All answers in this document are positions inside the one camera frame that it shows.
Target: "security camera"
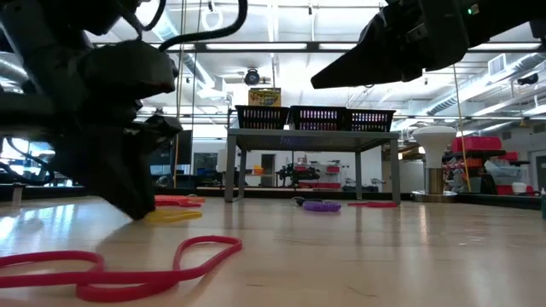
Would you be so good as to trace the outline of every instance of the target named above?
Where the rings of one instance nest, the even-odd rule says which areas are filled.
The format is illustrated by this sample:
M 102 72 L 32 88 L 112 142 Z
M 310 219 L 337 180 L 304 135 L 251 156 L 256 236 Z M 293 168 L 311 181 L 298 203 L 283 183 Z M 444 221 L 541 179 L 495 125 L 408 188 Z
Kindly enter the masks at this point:
M 247 75 L 245 76 L 246 85 L 256 85 L 259 83 L 258 69 L 248 68 Z
M 537 82 L 538 82 L 538 73 L 533 73 L 529 77 L 518 79 L 518 84 L 519 85 L 531 85 L 531 84 L 535 84 Z

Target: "table leg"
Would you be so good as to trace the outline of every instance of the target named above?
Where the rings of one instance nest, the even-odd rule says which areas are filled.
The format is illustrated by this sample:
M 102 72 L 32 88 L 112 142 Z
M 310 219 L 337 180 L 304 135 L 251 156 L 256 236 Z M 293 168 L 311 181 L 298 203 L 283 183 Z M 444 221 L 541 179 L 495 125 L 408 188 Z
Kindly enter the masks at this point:
M 235 178 L 235 151 L 237 149 L 237 137 L 228 136 L 228 158 L 226 161 L 224 200 L 233 201 L 233 181 Z
M 355 176 L 357 200 L 362 200 L 362 158 L 360 152 L 355 153 Z
M 237 199 L 245 197 L 245 175 L 247 174 L 247 151 L 241 150 L 241 167 L 239 170 L 239 196 Z
M 400 161 L 398 161 L 398 140 L 391 140 L 391 181 L 392 201 L 400 205 Z

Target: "doorway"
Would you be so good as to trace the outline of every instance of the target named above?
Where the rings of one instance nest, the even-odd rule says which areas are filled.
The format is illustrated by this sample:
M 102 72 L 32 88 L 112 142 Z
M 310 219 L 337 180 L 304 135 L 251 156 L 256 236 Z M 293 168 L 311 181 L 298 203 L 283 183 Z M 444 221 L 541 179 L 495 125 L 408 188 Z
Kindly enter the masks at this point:
M 262 168 L 264 175 L 261 177 L 260 183 L 262 187 L 273 188 L 275 186 L 275 155 L 262 154 Z
M 546 154 L 537 155 L 535 158 L 535 168 L 537 172 L 537 191 L 546 188 Z

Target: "workbench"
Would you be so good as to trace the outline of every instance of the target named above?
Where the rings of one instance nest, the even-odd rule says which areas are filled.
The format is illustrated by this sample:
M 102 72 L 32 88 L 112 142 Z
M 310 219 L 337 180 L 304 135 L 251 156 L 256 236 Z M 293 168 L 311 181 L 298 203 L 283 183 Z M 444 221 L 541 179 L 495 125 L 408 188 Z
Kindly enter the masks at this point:
M 380 145 L 391 145 L 392 200 L 400 204 L 400 170 L 398 162 L 398 134 L 392 132 L 310 131 L 310 130 L 258 130 L 229 129 L 228 157 L 225 177 L 226 202 L 240 200 L 245 195 L 245 171 L 239 175 L 238 197 L 234 197 L 235 159 L 237 147 L 241 149 L 241 168 L 247 165 L 250 150 L 313 151 L 354 153 L 356 166 L 356 194 L 362 199 L 361 153 Z

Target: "red bin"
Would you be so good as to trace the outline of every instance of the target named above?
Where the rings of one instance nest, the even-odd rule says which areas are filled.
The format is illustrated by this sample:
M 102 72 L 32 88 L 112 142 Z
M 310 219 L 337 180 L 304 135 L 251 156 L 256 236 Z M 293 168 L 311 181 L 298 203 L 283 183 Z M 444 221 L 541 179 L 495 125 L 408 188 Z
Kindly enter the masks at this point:
M 501 139 L 496 136 L 466 136 L 464 138 L 464 147 L 467 151 L 471 150 L 501 150 Z M 460 153 L 462 151 L 462 139 L 457 137 L 451 143 L 451 151 Z

